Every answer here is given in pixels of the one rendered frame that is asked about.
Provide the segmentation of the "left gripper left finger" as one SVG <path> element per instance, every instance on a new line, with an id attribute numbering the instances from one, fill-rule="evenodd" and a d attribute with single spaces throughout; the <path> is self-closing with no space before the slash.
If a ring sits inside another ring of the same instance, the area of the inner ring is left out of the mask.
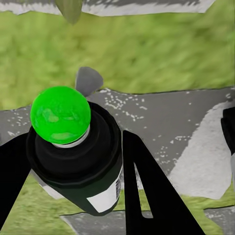
<path id="1" fill-rule="evenodd" d="M 27 136 L 19 135 L 0 146 L 0 230 L 31 170 Z"/>

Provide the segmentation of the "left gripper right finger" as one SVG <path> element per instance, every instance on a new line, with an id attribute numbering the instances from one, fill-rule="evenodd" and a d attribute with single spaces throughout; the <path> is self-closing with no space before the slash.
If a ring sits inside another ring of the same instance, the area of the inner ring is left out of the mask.
<path id="1" fill-rule="evenodd" d="M 126 235 L 205 235 L 142 139 L 123 131 Z M 141 214 L 136 164 L 153 218 Z"/>

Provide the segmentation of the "insectifuge atomizer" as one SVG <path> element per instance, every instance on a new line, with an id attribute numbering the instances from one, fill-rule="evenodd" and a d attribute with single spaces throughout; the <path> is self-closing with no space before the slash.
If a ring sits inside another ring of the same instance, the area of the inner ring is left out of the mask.
<path id="1" fill-rule="evenodd" d="M 102 217 L 118 205 L 123 149 L 114 117 L 86 97 L 104 85 L 89 66 L 75 88 L 51 87 L 32 104 L 26 156 L 38 176 L 86 213 Z"/>

